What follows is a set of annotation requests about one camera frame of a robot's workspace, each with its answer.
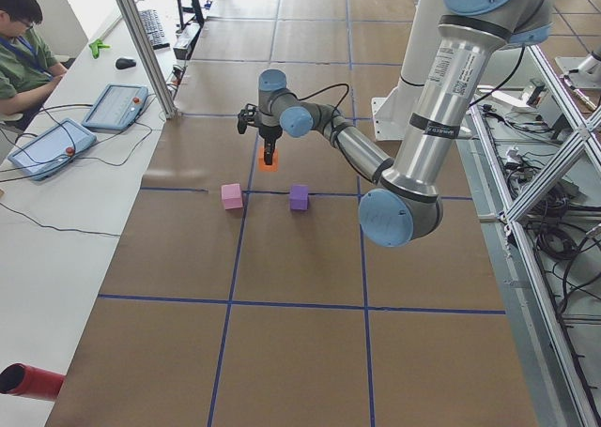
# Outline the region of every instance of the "lanyard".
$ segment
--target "lanyard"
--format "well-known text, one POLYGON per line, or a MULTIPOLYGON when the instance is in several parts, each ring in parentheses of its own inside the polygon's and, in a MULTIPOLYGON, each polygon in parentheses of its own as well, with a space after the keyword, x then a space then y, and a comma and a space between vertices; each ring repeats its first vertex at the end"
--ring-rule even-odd
POLYGON ((36 50, 33 48, 33 46, 29 42, 27 42, 27 39, 22 38, 22 37, 18 37, 17 40, 19 42, 21 42, 21 44, 29 52, 31 52, 31 56, 29 54, 25 53, 23 50, 16 48, 14 45, 12 45, 10 42, 8 42, 4 38, 0 38, 0 44, 4 45, 11 52, 15 53, 18 57, 20 57, 20 58, 24 59, 25 61, 27 61, 35 70, 38 70, 39 72, 44 73, 44 74, 46 74, 47 76, 50 77, 51 75, 48 72, 48 70, 46 70, 45 68, 43 68, 41 66, 41 64, 39 63, 38 54, 36 53, 36 50))

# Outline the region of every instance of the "computer mouse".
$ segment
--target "computer mouse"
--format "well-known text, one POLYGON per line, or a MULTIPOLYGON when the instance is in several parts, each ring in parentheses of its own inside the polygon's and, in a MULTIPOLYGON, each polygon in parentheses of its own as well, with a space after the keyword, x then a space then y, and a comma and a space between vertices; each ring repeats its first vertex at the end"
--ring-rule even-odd
POLYGON ((123 56, 115 61, 115 67, 119 70, 133 68, 136 65, 135 59, 123 56))

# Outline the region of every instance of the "pink cube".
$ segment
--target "pink cube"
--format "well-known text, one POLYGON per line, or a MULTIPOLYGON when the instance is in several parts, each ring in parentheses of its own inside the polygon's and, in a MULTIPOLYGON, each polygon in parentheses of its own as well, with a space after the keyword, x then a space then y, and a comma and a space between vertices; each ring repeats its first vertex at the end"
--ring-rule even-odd
POLYGON ((242 208, 242 189, 239 183, 222 185, 222 203, 224 209, 242 208))
POLYGON ((292 185, 290 188, 290 209, 306 211, 309 208, 309 187, 292 185))

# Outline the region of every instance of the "red cup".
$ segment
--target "red cup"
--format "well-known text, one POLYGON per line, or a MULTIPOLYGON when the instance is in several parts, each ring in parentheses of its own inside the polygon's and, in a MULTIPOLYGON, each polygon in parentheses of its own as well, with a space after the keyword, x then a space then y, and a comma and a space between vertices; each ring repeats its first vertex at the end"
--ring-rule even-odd
POLYGON ((55 401, 65 376, 16 363, 0 374, 0 393, 55 401))

